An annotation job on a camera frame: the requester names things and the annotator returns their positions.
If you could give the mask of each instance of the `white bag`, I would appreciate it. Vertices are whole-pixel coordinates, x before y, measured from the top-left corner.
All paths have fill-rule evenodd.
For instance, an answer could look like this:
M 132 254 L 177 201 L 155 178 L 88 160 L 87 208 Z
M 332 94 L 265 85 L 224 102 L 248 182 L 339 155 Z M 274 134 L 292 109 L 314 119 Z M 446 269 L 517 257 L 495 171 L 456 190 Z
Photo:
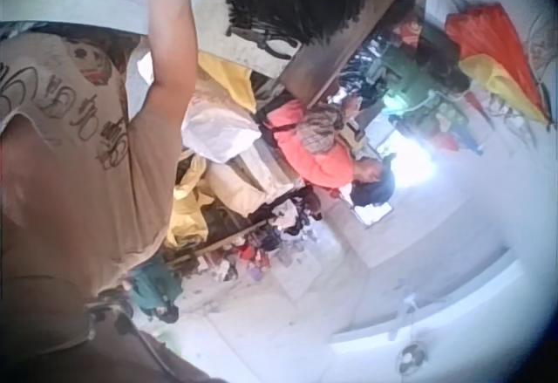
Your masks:
M 138 63 L 141 77 L 153 83 L 151 52 Z M 202 69 L 182 122 L 182 144 L 206 159 L 226 163 L 245 151 L 262 134 L 248 111 L 236 104 L 227 90 Z

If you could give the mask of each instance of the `bright light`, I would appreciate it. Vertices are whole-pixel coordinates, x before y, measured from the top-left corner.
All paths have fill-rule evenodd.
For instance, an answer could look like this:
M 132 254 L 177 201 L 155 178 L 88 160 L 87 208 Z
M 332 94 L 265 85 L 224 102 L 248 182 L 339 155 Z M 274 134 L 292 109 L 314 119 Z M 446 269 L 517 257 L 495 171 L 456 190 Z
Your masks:
M 410 187 L 426 181 L 436 171 L 430 154 L 415 140 L 407 139 L 398 131 L 390 135 L 390 138 L 378 148 L 378 152 L 382 155 L 397 154 L 391 162 L 391 171 L 398 188 Z

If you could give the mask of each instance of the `person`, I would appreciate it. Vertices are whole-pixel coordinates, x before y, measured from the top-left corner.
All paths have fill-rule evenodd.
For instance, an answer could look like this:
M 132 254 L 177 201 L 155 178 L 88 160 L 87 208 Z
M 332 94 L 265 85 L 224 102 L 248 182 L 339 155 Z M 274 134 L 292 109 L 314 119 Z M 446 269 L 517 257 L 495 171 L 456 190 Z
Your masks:
M 182 293 L 182 286 L 161 255 L 134 268 L 122 286 L 150 320 L 153 316 L 168 324 L 178 320 L 179 310 L 174 301 Z
M 395 189 L 391 171 L 393 156 L 385 161 L 355 161 L 337 138 L 344 122 L 360 107 L 356 95 L 342 108 L 320 102 L 306 110 L 293 99 L 267 115 L 270 130 L 285 159 L 304 180 L 323 188 L 352 184 L 350 197 L 356 206 L 381 205 Z
M 102 47 L 0 43 L 1 381 L 216 381 L 118 332 L 118 309 L 87 310 L 158 249 L 172 207 L 197 42 L 191 0 L 148 2 L 154 82 L 133 120 Z

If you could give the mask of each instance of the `wall fan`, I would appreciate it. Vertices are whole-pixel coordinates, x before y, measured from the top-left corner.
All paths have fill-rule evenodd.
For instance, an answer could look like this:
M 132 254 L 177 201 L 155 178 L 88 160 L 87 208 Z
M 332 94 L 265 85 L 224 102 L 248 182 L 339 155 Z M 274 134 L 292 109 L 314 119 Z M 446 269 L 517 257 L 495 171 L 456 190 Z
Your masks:
M 420 342 L 412 342 L 399 353 L 395 363 L 396 370 L 401 376 L 410 376 L 427 360 L 425 346 Z

